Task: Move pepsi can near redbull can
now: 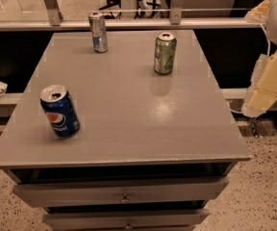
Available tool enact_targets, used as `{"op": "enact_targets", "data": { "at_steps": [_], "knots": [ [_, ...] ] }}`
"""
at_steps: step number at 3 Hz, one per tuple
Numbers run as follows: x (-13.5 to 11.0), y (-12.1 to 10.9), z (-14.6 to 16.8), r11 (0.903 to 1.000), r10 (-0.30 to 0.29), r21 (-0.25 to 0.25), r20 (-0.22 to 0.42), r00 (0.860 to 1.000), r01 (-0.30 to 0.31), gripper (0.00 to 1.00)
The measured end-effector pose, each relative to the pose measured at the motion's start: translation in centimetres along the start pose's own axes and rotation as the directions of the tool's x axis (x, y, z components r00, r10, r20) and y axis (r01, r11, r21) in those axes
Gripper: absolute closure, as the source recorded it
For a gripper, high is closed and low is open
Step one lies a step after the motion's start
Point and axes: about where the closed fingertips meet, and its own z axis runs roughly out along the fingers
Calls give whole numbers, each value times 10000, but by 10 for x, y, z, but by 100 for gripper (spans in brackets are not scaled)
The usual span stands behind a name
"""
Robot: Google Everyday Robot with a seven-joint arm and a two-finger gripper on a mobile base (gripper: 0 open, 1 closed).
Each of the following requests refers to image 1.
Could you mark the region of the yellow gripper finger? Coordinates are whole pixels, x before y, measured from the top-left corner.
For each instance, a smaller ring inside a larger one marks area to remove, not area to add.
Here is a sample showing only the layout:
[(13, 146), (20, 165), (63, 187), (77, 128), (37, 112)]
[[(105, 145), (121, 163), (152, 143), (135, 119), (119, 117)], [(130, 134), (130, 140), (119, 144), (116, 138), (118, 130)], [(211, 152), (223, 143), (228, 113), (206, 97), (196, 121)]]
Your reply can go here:
[(276, 101), (277, 50), (271, 56), (262, 54), (256, 61), (241, 112), (248, 117), (258, 117), (269, 110)]
[(249, 11), (244, 20), (247, 23), (261, 23), (265, 24), (268, 18), (268, 9), (272, 0), (264, 0), (258, 6)]

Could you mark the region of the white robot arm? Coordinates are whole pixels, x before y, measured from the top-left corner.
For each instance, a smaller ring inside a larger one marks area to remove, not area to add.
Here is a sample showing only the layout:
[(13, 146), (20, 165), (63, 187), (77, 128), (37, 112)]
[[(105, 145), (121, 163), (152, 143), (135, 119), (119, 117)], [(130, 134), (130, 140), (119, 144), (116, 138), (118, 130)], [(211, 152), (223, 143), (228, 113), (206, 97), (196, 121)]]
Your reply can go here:
[[(246, 14), (248, 23), (259, 23), (267, 43), (277, 46), (277, 0), (264, 0)], [(277, 101), (277, 50), (262, 54), (256, 61), (251, 85), (243, 99), (241, 112), (248, 117), (264, 114)]]

